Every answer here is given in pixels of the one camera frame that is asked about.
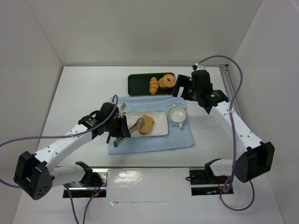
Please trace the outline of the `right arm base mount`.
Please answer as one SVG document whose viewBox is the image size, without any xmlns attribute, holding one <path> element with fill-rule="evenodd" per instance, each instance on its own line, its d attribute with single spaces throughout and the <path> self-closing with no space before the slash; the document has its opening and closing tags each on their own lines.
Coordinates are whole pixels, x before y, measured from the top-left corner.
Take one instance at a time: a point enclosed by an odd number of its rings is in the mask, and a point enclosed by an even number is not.
<svg viewBox="0 0 299 224">
<path fill-rule="evenodd" d="M 220 158 L 209 161 L 203 168 L 189 169 L 189 176 L 185 180 L 191 184 L 192 196 L 220 194 L 228 177 L 226 175 L 215 175 L 212 171 L 211 165 L 218 160 Z"/>
</svg>

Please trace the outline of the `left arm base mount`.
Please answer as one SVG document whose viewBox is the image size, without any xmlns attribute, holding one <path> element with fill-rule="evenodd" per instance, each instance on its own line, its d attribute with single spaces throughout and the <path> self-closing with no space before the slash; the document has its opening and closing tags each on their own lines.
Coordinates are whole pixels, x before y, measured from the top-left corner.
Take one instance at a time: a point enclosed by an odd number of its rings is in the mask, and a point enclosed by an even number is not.
<svg viewBox="0 0 299 224">
<path fill-rule="evenodd" d="M 93 168 L 93 176 L 87 184 L 71 182 L 67 184 L 73 198 L 104 198 L 107 195 L 108 169 Z"/>
</svg>

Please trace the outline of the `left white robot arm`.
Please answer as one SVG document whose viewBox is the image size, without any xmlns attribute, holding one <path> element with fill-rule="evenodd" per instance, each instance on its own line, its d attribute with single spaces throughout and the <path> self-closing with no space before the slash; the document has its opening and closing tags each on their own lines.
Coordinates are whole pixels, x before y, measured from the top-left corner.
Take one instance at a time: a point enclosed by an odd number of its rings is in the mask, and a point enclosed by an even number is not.
<svg viewBox="0 0 299 224">
<path fill-rule="evenodd" d="M 75 150 L 105 132 L 118 139 L 131 136 L 123 115 L 125 103 L 106 102 L 101 109 L 84 116 L 63 138 L 35 153 L 28 151 L 19 156 L 14 182 L 33 200 L 44 197 L 51 188 L 77 182 L 82 186 L 100 183 L 101 177 L 82 161 L 72 166 L 59 163 Z"/>
</svg>

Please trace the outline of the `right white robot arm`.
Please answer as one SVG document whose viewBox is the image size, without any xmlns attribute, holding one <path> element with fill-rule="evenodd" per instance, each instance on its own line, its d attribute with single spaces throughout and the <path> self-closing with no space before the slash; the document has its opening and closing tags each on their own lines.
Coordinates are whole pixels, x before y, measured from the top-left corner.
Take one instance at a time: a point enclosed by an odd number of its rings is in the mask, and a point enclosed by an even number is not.
<svg viewBox="0 0 299 224">
<path fill-rule="evenodd" d="M 191 76 L 178 75 L 172 89 L 173 97 L 183 88 L 184 100 L 196 101 L 214 117 L 227 134 L 236 141 L 235 176 L 241 182 L 248 182 L 270 171 L 275 148 L 271 142 L 264 143 L 230 108 L 230 101 L 221 90 L 214 90 L 210 74 L 197 70 Z"/>
</svg>

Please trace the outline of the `steel kitchen tongs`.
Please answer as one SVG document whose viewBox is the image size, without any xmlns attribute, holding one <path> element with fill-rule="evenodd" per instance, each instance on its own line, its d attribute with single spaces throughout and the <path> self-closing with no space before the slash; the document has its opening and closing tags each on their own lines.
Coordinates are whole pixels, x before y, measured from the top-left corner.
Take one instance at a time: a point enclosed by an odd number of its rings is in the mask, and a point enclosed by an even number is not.
<svg viewBox="0 0 299 224">
<path fill-rule="evenodd" d="M 137 131 L 139 128 L 144 126 L 144 119 L 139 118 L 134 125 L 132 125 L 130 128 L 127 128 L 127 132 L 125 131 L 124 135 L 117 138 L 114 142 L 113 145 L 114 147 L 118 147 L 125 139 L 131 138 L 131 135 Z"/>
</svg>

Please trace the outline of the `brown bread slice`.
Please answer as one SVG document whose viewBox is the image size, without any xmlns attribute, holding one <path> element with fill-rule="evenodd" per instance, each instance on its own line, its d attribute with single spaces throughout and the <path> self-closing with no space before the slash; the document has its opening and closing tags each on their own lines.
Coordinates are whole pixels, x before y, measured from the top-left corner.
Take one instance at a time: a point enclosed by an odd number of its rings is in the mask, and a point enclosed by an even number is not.
<svg viewBox="0 0 299 224">
<path fill-rule="evenodd" d="M 150 116 L 143 115 L 144 124 L 139 128 L 139 133 L 142 135 L 150 133 L 154 125 L 154 119 Z"/>
</svg>

